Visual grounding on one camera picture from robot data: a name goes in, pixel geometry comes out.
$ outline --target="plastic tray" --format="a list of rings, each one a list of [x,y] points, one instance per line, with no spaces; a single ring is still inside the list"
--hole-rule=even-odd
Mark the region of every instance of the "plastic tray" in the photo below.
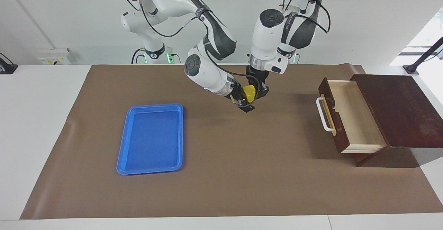
[[[126,114],[117,172],[122,175],[178,170],[183,161],[183,106],[138,105]]]

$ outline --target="white handle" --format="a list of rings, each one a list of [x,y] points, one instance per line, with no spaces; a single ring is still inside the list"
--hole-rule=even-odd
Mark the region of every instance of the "white handle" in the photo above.
[[[322,111],[322,107],[320,106],[320,101],[323,100],[323,97],[319,97],[316,101],[317,103],[317,109],[318,109],[318,113],[320,115],[320,119],[322,120],[322,124],[323,124],[323,128],[325,129],[325,131],[327,132],[333,132],[334,129],[329,128],[328,125],[326,124],[326,119],[325,116],[323,115],[323,111]]]

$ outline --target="table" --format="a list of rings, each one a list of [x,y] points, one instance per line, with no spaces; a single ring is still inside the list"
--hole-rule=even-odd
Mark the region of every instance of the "table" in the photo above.
[[[38,179],[65,119],[89,71],[89,65],[21,66],[14,75],[0,76],[0,228],[121,229],[438,229],[443,213],[384,215],[314,215],[277,217],[57,219],[19,221],[20,214]],[[399,66],[364,66],[368,74],[406,74]],[[419,76],[414,79],[440,115],[443,105]],[[443,159],[422,166],[426,177],[443,201]]]

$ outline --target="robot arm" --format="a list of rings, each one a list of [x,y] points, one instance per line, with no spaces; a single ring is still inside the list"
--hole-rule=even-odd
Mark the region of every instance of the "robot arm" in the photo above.
[[[152,11],[145,13],[152,26],[155,24],[151,20],[155,17],[160,18],[156,22],[160,23],[162,22],[162,17],[179,17],[194,13],[206,27],[206,35],[190,49],[184,65],[186,75],[205,90],[231,99],[243,111],[249,112],[254,109],[248,102],[242,85],[231,74],[217,66],[219,61],[234,53],[237,41],[202,0],[138,1],[142,13],[147,8],[150,8],[150,11]],[[147,29],[142,30],[142,32],[149,34],[151,39],[158,36]]]
[[[168,57],[164,52],[168,46],[166,46],[162,38],[147,25],[145,18],[140,14],[141,12],[126,12],[121,16],[121,24],[127,31],[140,36],[144,46],[144,55],[148,63],[167,63]]]
[[[260,87],[256,87],[259,98],[269,91],[265,85],[269,72],[283,74],[288,63],[293,61],[295,51],[310,45],[317,28],[321,1],[294,0],[297,6],[288,5],[285,11],[268,9],[260,14],[247,67],[247,74],[259,79]]]

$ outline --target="wooden cabinet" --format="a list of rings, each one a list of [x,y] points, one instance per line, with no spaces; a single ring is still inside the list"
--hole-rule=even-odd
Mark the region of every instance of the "wooden cabinet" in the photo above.
[[[443,156],[443,120],[412,77],[324,78],[318,91],[325,130],[358,167],[418,167]]]

